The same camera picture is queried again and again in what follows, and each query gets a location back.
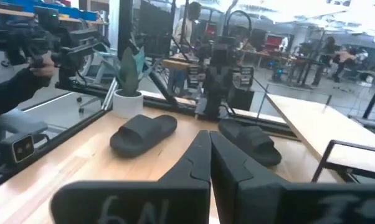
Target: cable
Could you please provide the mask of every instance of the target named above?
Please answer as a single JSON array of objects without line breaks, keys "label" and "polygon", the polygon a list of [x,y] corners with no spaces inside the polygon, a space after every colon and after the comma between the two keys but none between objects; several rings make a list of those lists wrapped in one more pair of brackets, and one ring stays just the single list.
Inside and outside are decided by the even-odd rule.
[{"label": "cable", "polygon": [[233,14],[235,14],[236,12],[240,13],[240,14],[243,14],[243,16],[245,16],[247,18],[247,20],[249,21],[249,33],[247,34],[247,38],[250,40],[250,37],[251,37],[251,33],[252,33],[252,24],[251,24],[251,18],[250,16],[244,12],[244,11],[241,11],[241,10],[236,10],[234,12],[232,12],[229,17],[227,18],[227,22],[226,22],[226,31],[228,33],[228,35],[230,34],[230,30],[229,30],[229,22],[230,22],[230,19],[232,17]]},{"label": "cable", "polygon": [[76,66],[74,63],[73,63],[73,65],[74,65],[74,69],[77,71],[77,75],[78,75],[78,77],[80,77],[80,78],[83,80],[85,86],[88,86],[88,83],[87,83],[87,80],[85,79],[85,77],[83,77],[83,76],[81,75],[80,71],[78,71],[78,68],[77,68],[77,66]]}]

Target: black slide sandal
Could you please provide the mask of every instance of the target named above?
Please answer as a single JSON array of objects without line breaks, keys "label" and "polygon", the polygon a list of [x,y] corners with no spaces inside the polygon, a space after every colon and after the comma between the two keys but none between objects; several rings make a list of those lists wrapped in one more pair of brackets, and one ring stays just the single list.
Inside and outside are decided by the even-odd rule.
[{"label": "black slide sandal", "polygon": [[110,138],[113,152],[125,158],[134,158],[147,152],[174,133],[178,121],[169,115],[148,118],[136,115]]},{"label": "black slide sandal", "polygon": [[274,142],[258,126],[244,127],[231,119],[222,119],[218,129],[230,142],[265,167],[276,166],[282,160]]}]

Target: hand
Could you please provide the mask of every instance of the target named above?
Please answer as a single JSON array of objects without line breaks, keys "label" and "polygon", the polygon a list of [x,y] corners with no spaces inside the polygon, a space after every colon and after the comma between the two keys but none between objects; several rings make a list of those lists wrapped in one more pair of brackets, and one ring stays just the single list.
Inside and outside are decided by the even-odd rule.
[{"label": "hand", "polygon": [[[52,52],[48,51],[46,54],[41,55],[44,66],[42,68],[30,68],[30,71],[38,77],[52,77],[56,73],[55,63],[52,61]],[[31,58],[29,58],[30,65],[33,63]]]}]

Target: person's arm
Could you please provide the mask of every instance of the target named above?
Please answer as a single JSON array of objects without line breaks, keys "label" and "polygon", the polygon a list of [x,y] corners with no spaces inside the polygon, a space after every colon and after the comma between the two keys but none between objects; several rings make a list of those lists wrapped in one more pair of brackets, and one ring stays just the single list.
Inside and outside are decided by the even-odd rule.
[{"label": "person's arm", "polygon": [[31,99],[48,79],[50,78],[35,76],[25,68],[10,80],[0,83],[0,115]]}]

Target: snake plant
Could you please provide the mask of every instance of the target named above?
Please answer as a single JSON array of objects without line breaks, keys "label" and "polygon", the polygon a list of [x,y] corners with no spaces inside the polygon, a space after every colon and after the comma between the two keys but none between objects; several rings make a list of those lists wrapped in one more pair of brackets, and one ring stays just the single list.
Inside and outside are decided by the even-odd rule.
[{"label": "snake plant", "polygon": [[120,95],[127,97],[139,96],[139,82],[144,78],[142,72],[145,64],[145,50],[140,48],[136,55],[128,47],[125,49],[121,62],[115,54],[96,51],[102,58],[102,63],[115,73],[118,84],[120,85]]}]

